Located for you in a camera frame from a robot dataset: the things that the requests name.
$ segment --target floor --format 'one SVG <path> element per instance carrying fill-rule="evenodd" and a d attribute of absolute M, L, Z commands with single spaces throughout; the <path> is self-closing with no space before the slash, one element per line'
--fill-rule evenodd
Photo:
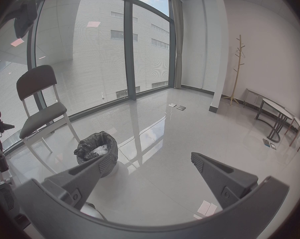
<path fill-rule="evenodd" d="M 300 141 L 289 147 L 294 135 L 290 131 L 284 136 L 283 128 L 277 150 L 271 149 L 262 140 L 270 127 L 254 120 L 255 110 L 222 99 L 215 114 L 208 111 L 211 101 L 209 94 L 167 89 L 72 122 L 79 138 L 104 130 L 119 147 L 117 172 L 100 179 L 88 202 L 109 221 L 144 226 L 183 223 L 219 212 L 219 203 L 191 163 L 191 152 L 199 152 L 257 175 L 259 183 L 271 175 L 290 186 L 279 212 L 259 236 L 268 238 L 300 198 Z M 57 129 L 46 141 L 53 153 L 41 142 L 34 147 L 56 171 L 77 165 L 77 142 L 68 127 Z M 9 162 L 22 182 L 41 182 L 51 175 L 25 147 Z"/>

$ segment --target black trash bag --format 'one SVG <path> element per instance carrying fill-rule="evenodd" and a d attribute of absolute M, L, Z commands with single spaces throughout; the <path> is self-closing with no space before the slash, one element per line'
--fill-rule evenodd
<path fill-rule="evenodd" d="M 90 154 L 90 152 L 99 146 L 108 145 L 108 155 L 111 156 L 111 162 L 116 165 L 118 160 L 118 146 L 116 140 L 105 131 L 99 133 L 93 133 L 87 138 L 81 140 L 78 144 L 77 149 L 74 150 L 74 154 L 77 156 L 78 164 L 93 159 L 99 156 L 98 153 Z M 113 167 L 108 166 L 101 177 L 107 176 L 111 173 Z"/>

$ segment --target gray curtain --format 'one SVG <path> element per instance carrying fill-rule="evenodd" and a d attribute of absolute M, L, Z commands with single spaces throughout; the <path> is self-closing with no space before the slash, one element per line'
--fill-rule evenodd
<path fill-rule="evenodd" d="M 180 0 L 172 0 L 174 24 L 176 27 L 176 69 L 174 74 L 174 87 L 181 87 L 182 77 L 182 46 L 183 46 L 183 11 Z"/>

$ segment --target table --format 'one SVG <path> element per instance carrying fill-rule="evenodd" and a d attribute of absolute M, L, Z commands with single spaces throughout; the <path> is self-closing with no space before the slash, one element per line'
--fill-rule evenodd
<path fill-rule="evenodd" d="M 258 118 L 260 116 L 260 113 L 262 111 L 262 107 L 263 107 L 264 103 L 266 103 L 267 105 L 269 105 L 270 107 L 272 107 L 274 110 L 276 110 L 279 113 L 274 126 L 272 126 L 268 122 Z M 263 121 L 272 128 L 272 131 L 270 132 L 270 134 L 267 137 L 269 140 L 271 140 L 273 142 L 280 142 L 281 138 L 280 138 L 279 132 L 283 128 L 283 125 L 287 121 L 287 119 L 292 119 L 292 118 L 293 118 L 292 115 L 289 114 L 283 107 L 279 106 L 278 104 L 276 104 L 266 98 L 263 98 L 260 109 L 258 111 L 258 114 L 255 117 L 255 120 Z M 273 137 L 275 134 L 277 134 L 277 136 L 279 137 L 278 140 L 274 140 Z"/>

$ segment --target wooden coat rack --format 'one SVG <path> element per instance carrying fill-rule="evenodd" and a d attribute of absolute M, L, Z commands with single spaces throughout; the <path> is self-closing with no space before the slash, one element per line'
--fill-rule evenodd
<path fill-rule="evenodd" d="M 238 77 L 239 77 L 240 66 L 244 65 L 244 64 L 240 64 L 240 63 L 241 63 L 241 56 L 243 56 L 243 58 L 245 58 L 245 56 L 244 56 L 244 54 L 243 54 L 243 52 L 242 52 L 242 48 L 245 47 L 245 45 L 242 46 L 243 43 L 242 43 L 241 35 L 240 35 L 240 39 L 238 39 L 238 40 L 240 41 L 240 48 L 237 48 L 237 51 L 236 51 L 236 52 L 237 52 L 239 55 L 237 55 L 237 54 L 235 54 L 235 55 L 236 55 L 237 57 L 239 57 L 239 65 L 238 65 L 238 67 L 237 67 L 237 70 L 235 70 L 235 69 L 233 68 L 233 70 L 236 71 L 235 84 L 234 84 L 234 88 L 233 88 L 232 95 L 231 95 L 230 97 L 224 97 L 224 98 L 231 98 L 231 103 L 230 103 L 230 105 L 232 105 L 232 100 L 234 100 L 235 102 L 239 103 L 239 102 L 234 98 L 234 92 L 235 92 L 235 88 L 236 88 L 237 79 L 238 79 Z"/>

